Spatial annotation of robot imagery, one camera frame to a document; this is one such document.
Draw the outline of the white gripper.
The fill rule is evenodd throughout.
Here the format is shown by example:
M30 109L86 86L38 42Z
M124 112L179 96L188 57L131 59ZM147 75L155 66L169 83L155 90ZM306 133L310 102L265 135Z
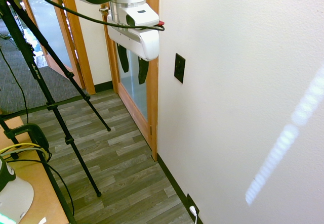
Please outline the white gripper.
M144 84L148 73L148 61L159 56L159 32L150 29L122 30L108 26L108 34L118 44L118 56L124 72L129 71L127 50L139 56L138 81L139 84Z

